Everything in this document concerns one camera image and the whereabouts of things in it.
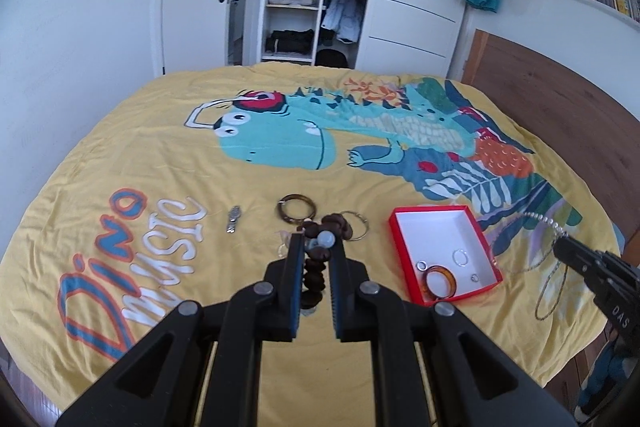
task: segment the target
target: silver chain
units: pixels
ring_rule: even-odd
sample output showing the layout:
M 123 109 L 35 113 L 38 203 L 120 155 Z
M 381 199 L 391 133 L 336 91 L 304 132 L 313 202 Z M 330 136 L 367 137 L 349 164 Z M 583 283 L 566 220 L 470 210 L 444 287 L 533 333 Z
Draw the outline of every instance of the silver chain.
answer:
M 554 230 L 554 238 L 551 241 L 551 245 L 549 245 L 548 250 L 546 250 L 545 254 L 542 256 L 542 259 L 539 262 L 535 263 L 534 265 L 529 266 L 529 267 L 525 268 L 524 270 L 517 270 L 517 271 L 510 271 L 510 270 L 507 270 L 507 269 L 504 269 L 504 268 L 500 268 L 501 270 L 503 270 L 503 271 L 505 271 L 507 273 L 510 273 L 512 275 L 517 275 L 517 274 L 521 274 L 521 273 L 530 272 L 530 271 L 535 270 L 536 268 L 540 267 L 546 261 L 546 258 L 549 257 L 551 252 L 553 252 L 556 240 L 559 237 L 567 237 L 569 235 L 569 233 L 558 222 L 554 221 L 550 217 L 546 217 L 546 216 L 543 216 L 542 214 L 537 214 L 535 212 L 523 212 L 520 215 L 523 216 L 523 217 L 532 217 L 533 219 L 537 219 L 540 223 L 545 223 L 546 225 L 551 227 Z M 542 303 L 542 298 L 545 295 L 546 288 L 549 286 L 549 283 L 551 282 L 551 277 L 553 277 L 554 274 L 558 271 L 558 269 L 559 269 L 561 264 L 562 263 L 560 261 L 558 261 L 556 263 L 556 265 L 554 266 L 554 269 L 551 270 L 551 273 L 546 278 L 545 285 L 542 286 L 542 292 L 540 292 L 540 297 L 538 297 L 538 302 L 536 303 L 536 309 L 535 309 L 535 316 L 536 316 L 536 320 L 537 321 L 541 321 L 542 322 L 542 321 L 548 319 L 553 314 L 553 312 L 556 311 L 556 308 L 558 307 L 558 304 L 560 303 L 560 298 L 562 296 L 562 290 L 564 289 L 564 284 L 566 283 L 567 272 L 569 270 L 568 266 L 564 267 L 564 275 L 562 276 L 562 283 L 560 285 L 560 290 L 558 292 L 558 298 L 556 298 L 556 302 L 554 302 L 554 305 L 551 306 L 551 309 L 549 310 L 549 312 L 544 317 L 540 317 L 540 304 Z

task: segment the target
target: white wall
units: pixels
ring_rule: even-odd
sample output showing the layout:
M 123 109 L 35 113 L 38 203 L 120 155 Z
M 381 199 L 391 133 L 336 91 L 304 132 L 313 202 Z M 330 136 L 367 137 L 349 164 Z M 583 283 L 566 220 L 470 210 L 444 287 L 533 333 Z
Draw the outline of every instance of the white wall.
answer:
M 575 71 L 640 120 L 640 24 L 594 0 L 502 0 L 467 8 L 449 77 L 460 79 L 476 28 Z
M 152 4 L 0 0 L 0 256 L 65 155 L 154 77 Z

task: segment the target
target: dinosaur hand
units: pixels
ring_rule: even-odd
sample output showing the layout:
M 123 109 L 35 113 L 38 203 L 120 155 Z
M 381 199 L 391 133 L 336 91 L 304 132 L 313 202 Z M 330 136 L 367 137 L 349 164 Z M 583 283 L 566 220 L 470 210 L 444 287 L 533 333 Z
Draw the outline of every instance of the dinosaur hand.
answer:
M 347 163 L 350 167 L 361 167 L 365 164 L 364 158 L 358 151 L 354 151 L 353 149 L 349 151 L 349 163 Z

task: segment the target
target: gold bangle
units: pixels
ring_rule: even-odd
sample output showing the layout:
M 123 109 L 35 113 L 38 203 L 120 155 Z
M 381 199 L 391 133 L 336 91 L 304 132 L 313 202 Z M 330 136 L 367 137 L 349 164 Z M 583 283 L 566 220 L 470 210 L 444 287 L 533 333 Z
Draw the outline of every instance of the gold bangle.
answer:
M 431 288 L 429 288 L 428 277 L 430 273 L 441 273 L 444 277 L 447 278 L 447 282 L 449 283 L 449 295 L 436 295 Z M 451 270 L 445 268 L 444 266 L 439 266 L 438 264 L 434 264 L 433 266 L 428 267 L 428 269 L 424 272 L 424 287 L 422 288 L 423 293 L 427 294 L 427 297 L 431 301 L 437 301 L 440 299 L 449 299 L 456 294 L 458 289 L 458 284 L 456 283 L 456 278 L 452 274 Z
M 343 210 L 343 211 L 340 212 L 341 216 L 344 216 L 344 214 L 351 214 L 352 216 L 356 216 L 359 220 L 361 220 L 361 222 L 364 225 L 364 233 L 362 235 L 359 235 L 358 237 L 351 237 L 351 239 L 347 239 L 347 241 L 359 241 L 365 235 L 367 235 L 367 233 L 369 233 L 369 219 L 364 217 L 362 214 L 359 214 L 359 213 L 355 212 L 354 210 Z
M 289 216 L 284 211 L 284 205 L 285 203 L 287 203 L 287 201 L 291 201 L 291 200 L 300 200 L 308 204 L 310 209 L 309 215 L 305 217 Z M 278 211 L 278 215 L 280 216 L 280 219 L 282 219 L 286 223 L 290 223 L 291 225 L 302 225 L 302 223 L 305 222 L 305 219 L 314 219 L 314 217 L 316 217 L 316 212 L 318 211 L 318 209 L 316 208 L 316 204 L 312 201 L 312 199 L 307 198 L 302 194 L 288 194 L 287 196 L 284 196 L 280 201 L 278 201 L 278 204 L 276 205 L 276 210 Z

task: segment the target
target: watch face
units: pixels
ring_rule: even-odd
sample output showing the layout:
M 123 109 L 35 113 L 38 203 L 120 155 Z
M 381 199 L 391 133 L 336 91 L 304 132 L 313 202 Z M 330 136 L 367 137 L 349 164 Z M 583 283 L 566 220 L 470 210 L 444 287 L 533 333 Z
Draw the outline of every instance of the watch face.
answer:
M 240 216 L 242 216 L 242 210 L 240 210 L 239 206 L 234 206 L 229 211 L 229 219 L 238 219 Z

